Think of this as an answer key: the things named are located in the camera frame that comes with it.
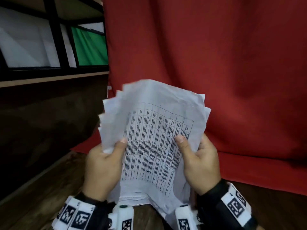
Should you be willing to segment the stack of printed white papers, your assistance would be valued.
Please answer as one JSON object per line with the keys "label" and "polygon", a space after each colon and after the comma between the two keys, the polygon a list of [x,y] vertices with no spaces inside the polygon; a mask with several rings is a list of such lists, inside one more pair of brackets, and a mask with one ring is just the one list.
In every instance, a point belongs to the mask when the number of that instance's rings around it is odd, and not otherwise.
{"label": "stack of printed white papers", "polygon": [[197,151],[211,112],[205,107],[205,94],[140,80],[123,85],[103,105],[98,128],[103,152],[111,154],[117,141],[128,140],[120,181],[107,200],[150,204],[177,229],[175,209],[189,202],[190,185],[175,136],[186,138]]}

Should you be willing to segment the dark brown wooden panel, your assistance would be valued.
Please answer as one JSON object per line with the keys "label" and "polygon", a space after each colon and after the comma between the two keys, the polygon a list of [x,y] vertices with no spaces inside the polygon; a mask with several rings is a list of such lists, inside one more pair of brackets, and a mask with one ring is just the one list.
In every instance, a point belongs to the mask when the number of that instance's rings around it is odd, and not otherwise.
{"label": "dark brown wooden panel", "polygon": [[107,85],[108,74],[0,83],[0,201],[93,133]]}

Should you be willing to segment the green sheet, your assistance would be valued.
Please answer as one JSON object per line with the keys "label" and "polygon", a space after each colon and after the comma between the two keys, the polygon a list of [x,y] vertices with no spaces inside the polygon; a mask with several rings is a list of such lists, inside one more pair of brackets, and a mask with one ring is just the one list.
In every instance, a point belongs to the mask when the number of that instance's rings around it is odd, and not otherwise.
{"label": "green sheet", "polygon": [[80,66],[109,65],[104,35],[71,27]]}

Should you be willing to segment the red fabric curtain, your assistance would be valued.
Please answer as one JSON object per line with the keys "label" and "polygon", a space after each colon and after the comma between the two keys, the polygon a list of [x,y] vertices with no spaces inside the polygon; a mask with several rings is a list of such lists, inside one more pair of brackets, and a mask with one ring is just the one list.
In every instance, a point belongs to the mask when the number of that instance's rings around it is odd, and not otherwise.
{"label": "red fabric curtain", "polygon": [[307,196],[307,0],[102,0],[109,85],[205,94],[224,179]]}

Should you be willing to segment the person's left hand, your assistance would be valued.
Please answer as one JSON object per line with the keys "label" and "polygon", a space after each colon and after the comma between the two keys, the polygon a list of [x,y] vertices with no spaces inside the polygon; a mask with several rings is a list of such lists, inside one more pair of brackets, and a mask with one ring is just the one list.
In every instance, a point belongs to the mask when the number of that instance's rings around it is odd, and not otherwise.
{"label": "person's left hand", "polygon": [[102,144],[92,148],[86,157],[82,193],[97,201],[106,201],[121,178],[122,161],[112,162]]}

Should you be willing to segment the black metal shelf frame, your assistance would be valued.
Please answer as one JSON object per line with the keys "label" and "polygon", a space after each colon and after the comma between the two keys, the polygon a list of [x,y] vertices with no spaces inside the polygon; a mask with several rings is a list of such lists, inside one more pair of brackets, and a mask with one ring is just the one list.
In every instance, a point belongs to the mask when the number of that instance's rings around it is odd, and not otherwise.
{"label": "black metal shelf frame", "polygon": [[109,72],[109,65],[79,65],[71,30],[76,27],[106,38],[102,0],[0,0],[0,7],[48,20],[60,63],[60,67],[11,68],[0,49],[0,82]]}

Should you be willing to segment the white sheet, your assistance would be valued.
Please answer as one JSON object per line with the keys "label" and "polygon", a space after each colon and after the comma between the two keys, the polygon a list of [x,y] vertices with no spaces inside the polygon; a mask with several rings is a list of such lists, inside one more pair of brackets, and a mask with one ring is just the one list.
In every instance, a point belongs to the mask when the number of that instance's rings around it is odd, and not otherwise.
{"label": "white sheet", "polygon": [[8,67],[60,67],[48,20],[0,7],[0,49]]}

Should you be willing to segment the person's right hand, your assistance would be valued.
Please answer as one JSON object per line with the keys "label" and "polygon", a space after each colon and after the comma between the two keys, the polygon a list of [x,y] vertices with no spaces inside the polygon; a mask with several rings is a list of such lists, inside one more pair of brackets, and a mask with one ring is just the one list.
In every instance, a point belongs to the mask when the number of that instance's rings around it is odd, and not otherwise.
{"label": "person's right hand", "polygon": [[217,149],[205,134],[194,153],[194,161],[184,162],[184,175],[191,188],[201,196],[221,180],[219,158]]}

